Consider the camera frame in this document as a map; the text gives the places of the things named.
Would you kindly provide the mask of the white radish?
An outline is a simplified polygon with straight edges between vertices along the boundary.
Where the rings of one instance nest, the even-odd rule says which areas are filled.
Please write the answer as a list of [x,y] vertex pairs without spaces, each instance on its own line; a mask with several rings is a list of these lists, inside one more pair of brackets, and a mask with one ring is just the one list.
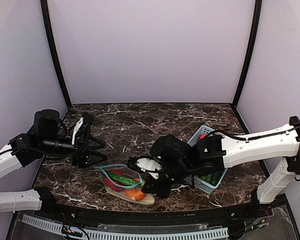
[[106,191],[108,194],[130,203],[135,203],[135,204],[145,205],[145,206],[153,205],[155,203],[155,198],[151,194],[146,194],[145,197],[141,199],[140,197],[137,198],[129,197],[125,194],[124,191],[116,192],[111,190],[110,188],[107,188]]

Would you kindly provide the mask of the red tomato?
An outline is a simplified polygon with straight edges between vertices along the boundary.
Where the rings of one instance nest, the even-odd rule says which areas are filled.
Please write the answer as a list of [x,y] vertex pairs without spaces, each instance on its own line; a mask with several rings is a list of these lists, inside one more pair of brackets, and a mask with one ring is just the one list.
[[[109,174],[110,172],[114,173],[114,174],[117,174],[117,175],[121,175],[123,176],[124,174],[119,171],[119,170],[112,170],[112,171],[107,171],[106,173]],[[122,187],[118,187],[118,186],[121,186],[122,184],[115,181],[115,180],[112,180],[110,181],[110,179],[108,177],[104,177],[104,184],[109,187],[111,190],[115,191],[115,192],[122,192],[124,191],[124,189]]]

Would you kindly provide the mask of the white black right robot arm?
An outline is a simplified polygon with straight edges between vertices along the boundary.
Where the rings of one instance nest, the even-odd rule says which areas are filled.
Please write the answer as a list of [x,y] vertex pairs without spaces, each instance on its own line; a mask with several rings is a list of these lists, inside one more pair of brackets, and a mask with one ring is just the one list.
[[142,187],[145,194],[165,199],[174,184],[190,175],[210,175],[248,162],[279,158],[275,170],[251,194],[257,205],[269,205],[296,176],[300,176],[300,119],[268,131],[232,135],[223,130],[208,133],[194,145],[174,135],[158,138],[150,159],[137,161],[149,174]]

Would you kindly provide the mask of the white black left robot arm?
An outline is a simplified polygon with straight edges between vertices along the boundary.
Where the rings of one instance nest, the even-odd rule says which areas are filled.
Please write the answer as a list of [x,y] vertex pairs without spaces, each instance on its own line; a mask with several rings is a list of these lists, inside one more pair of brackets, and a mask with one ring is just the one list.
[[[60,113],[43,109],[34,114],[27,133],[14,137],[0,150],[0,179],[42,157],[71,158],[72,165],[84,169],[106,161],[99,152],[105,144],[91,135],[94,116],[85,112],[67,128]],[[57,201],[46,187],[27,191],[0,192],[0,214],[19,211],[52,212]]]

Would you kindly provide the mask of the green leafy vegetable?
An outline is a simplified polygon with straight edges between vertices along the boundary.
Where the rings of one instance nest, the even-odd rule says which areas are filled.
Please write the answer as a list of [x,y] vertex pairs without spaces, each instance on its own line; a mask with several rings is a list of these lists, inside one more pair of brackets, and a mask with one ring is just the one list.
[[109,176],[109,178],[111,180],[121,183],[122,186],[135,186],[140,183],[139,181],[137,181],[131,177],[128,177],[125,175],[118,175],[113,172],[110,172],[107,175]]

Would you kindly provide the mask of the clear zip top bag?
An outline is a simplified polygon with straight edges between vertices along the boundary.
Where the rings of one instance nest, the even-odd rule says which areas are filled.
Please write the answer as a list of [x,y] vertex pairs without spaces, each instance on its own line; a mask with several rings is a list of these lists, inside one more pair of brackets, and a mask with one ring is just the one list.
[[155,203],[151,193],[143,193],[145,181],[141,175],[125,164],[110,164],[94,167],[106,192],[130,203],[150,206]]

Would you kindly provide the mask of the orange fruit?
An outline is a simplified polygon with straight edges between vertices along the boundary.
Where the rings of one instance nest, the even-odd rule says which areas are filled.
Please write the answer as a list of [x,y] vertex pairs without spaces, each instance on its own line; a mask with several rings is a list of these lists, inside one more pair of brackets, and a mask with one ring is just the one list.
[[124,193],[127,197],[137,202],[143,200],[147,196],[147,194],[142,193],[141,189],[136,188],[125,189]]

